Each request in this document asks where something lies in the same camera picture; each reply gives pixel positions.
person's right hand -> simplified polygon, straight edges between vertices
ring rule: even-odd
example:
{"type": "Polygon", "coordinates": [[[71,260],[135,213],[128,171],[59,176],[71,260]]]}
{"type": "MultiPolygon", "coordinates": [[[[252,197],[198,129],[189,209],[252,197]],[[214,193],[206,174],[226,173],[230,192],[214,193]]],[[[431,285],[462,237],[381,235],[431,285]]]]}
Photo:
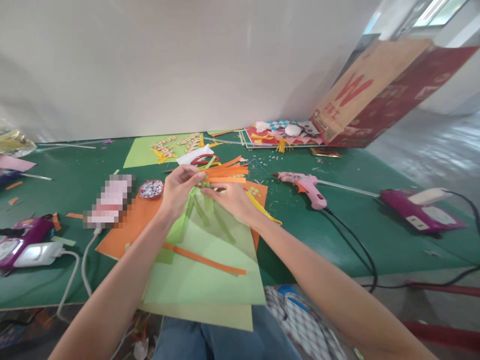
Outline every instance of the person's right hand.
{"type": "Polygon", "coordinates": [[[266,218],[250,201],[245,194],[244,188],[239,183],[212,182],[212,188],[204,187],[201,193],[217,201],[230,214],[236,216],[244,223],[252,225],[254,221],[266,218]],[[219,193],[214,188],[226,189],[226,192],[219,193]]]}

scissors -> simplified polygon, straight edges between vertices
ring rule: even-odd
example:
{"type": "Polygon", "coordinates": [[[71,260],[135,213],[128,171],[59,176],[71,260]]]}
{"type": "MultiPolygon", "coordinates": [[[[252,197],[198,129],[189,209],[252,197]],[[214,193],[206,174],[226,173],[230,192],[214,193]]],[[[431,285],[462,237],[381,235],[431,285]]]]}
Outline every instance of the scissors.
{"type": "MultiPolygon", "coordinates": [[[[190,164],[195,165],[195,166],[207,165],[212,158],[214,158],[212,165],[220,165],[220,159],[215,154],[205,154],[205,155],[197,156],[190,164]]],[[[175,169],[173,168],[173,169],[165,170],[165,171],[162,171],[162,173],[171,173],[173,170],[175,170],[175,169]]]]}

hand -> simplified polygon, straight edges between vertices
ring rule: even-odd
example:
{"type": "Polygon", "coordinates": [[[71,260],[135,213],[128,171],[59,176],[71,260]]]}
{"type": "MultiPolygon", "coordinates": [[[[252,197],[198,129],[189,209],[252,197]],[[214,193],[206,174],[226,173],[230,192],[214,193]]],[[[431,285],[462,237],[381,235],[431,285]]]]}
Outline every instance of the hand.
{"type": "Polygon", "coordinates": [[[244,223],[252,225],[259,219],[267,219],[250,201],[245,194],[244,188],[239,183],[232,182],[213,182],[212,188],[204,187],[201,193],[217,201],[229,213],[236,216],[244,223]],[[219,193],[213,188],[226,189],[226,192],[219,193]]]}
{"type": "Polygon", "coordinates": [[[160,212],[168,214],[175,220],[182,216],[189,192],[205,177],[204,172],[193,165],[180,165],[165,179],[163,201],[160,212]]]}

jeans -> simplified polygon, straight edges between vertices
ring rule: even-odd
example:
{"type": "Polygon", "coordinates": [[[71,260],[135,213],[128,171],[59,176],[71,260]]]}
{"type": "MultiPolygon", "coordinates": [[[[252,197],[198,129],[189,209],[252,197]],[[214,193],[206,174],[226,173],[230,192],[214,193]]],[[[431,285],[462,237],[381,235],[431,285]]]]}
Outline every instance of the jeans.
{"type": "Polygon", "coordinates": [[[266,306],[251,313],[253,332],[166,316],[152,359],[302,359],[266,306]]]}

white ball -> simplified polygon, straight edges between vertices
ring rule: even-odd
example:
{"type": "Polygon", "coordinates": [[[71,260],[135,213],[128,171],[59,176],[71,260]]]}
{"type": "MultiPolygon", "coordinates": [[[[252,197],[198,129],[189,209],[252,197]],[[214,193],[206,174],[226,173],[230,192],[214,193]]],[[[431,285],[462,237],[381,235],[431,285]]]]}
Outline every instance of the white ball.
{"type": "Polygon", "coordinates": [[[298,136],[301,132],[302,128],[297,125],[290,124],[287,125],[285,128],[285,134],[287,134],[288,136],[298,136]]]}

